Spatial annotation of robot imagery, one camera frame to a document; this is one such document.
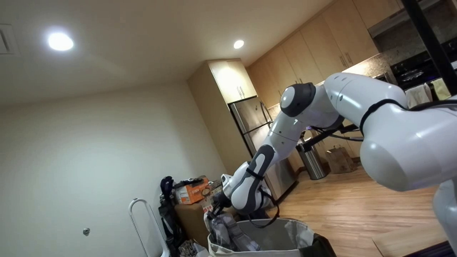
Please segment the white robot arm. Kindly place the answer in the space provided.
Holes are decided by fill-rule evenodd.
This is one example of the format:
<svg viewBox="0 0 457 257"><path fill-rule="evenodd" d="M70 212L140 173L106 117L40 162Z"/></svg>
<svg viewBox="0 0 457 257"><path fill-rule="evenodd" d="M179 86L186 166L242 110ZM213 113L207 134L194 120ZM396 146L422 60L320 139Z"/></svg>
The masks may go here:
<svg viewBox="0 0 457 257"><path fill-rule="evenodd" d="M289 156L306 129L333 130L344 120L363 134L360 160L370 179L396 192L437 189L436 217L456 242L456 100L410 107L399 86L360 75L334 73L320 86L289 86L257 153L224 182L224 197L243 213L259 210L267 169Z"/></svg>

